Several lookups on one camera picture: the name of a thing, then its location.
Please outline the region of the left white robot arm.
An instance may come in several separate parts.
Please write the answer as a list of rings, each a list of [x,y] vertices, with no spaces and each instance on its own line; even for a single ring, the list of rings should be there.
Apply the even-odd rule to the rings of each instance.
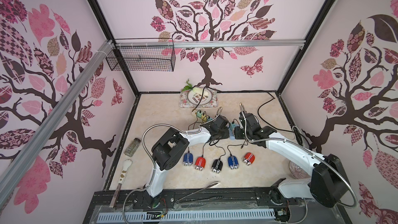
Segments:
[[[158,127],[167,127],[168,130],[149,150],[145,138],[149,131]],[[222,115],[201,124],[199,128],[189,131],[179,130],[169,124],[156,124],[148,128],[142,136],[144,151],[150,157],[153,170],[145,191],[152,198],[157,197],[164,189],[163,185],[167,171],[171,170],[183,157],[185,151],[198,144],[207,144],[229,138],[229,121]]]

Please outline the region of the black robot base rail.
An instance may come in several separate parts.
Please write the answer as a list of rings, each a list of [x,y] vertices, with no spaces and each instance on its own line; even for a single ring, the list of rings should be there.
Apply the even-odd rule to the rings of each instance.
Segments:
[[[197,191],[198,189],[165,189],[159,196],[152,198],[147,192],[128,190],[120,191],[115,208],[109,207],[114,191],[95,192],[83,220],[85,224],[96,224],[100,213],[127,212],[160,212],[198,211],[216,209],[273,209],[275,219],[263,220],[224,220],[176,223],[144,223],[144,224],[350,224],[345,209],[336,205],[327,208],[314,199],[284,198],[277,187],[261,188],[209,188],[192,195],[179,203],[176,200]]]

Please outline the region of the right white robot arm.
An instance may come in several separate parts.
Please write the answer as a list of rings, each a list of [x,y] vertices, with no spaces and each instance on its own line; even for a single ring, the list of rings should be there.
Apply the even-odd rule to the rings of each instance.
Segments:
[[[345,206],[355,208],[358,205],[358,198],[337,156],[325,156],[311,151],[271,127],[261,127],[252,113],[241,111],[239,121],[240,127],[234,130],[236,139],[245,139],[251,144],[274,151],[298,165],[310,176],[279,182],[277,189],[284,198],[315,199],[324,207],[332,208],[337,204],[342,205],[341,198],[350,192],[354,204]]]

